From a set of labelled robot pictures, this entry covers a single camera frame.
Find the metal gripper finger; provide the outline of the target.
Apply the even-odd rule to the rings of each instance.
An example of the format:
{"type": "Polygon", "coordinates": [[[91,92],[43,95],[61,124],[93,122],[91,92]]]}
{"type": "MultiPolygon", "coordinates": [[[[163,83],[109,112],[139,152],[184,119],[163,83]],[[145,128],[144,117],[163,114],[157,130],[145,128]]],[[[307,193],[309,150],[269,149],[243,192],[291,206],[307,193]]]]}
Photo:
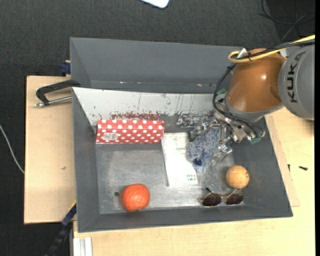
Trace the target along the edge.
{"type": "Polygon", "coordinates": [[[189,139],[193,141],[196,137],[203,135],[208,130],[218,127],[218,121],[213,117],[205,117],[198,122],[189,132],[189,139]]]}
{"type": "Polygon", "coordinates": [[[211,160],[210,160],[211,164],[213,166],[216,165],[232,152],[233,152],[232,148],[227,146],[226,144],[219,145],[211,157],[211,160]]]}

